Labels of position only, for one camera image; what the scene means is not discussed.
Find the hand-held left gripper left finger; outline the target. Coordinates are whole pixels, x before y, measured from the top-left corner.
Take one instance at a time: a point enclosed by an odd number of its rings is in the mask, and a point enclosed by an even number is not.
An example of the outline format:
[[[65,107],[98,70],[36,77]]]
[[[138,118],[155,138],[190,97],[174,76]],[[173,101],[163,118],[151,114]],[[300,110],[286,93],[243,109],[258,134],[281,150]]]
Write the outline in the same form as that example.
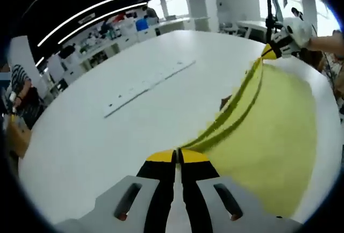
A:
[[[126,176],[95,200],[79,219],[56,225],[57,232],[165,232],[174,197],[176,151],[149,156],[136,176]]]

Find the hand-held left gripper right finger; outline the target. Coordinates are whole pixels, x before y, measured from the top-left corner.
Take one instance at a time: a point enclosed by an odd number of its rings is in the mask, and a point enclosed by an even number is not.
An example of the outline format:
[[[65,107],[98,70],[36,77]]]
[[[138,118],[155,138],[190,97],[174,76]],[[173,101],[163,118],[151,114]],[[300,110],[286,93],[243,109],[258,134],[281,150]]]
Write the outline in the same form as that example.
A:
[[[179,149],[178,155],[192,232],[297,232],[301,228],[297,221],[265,211],[252,192],[220,176],[204,154]]]

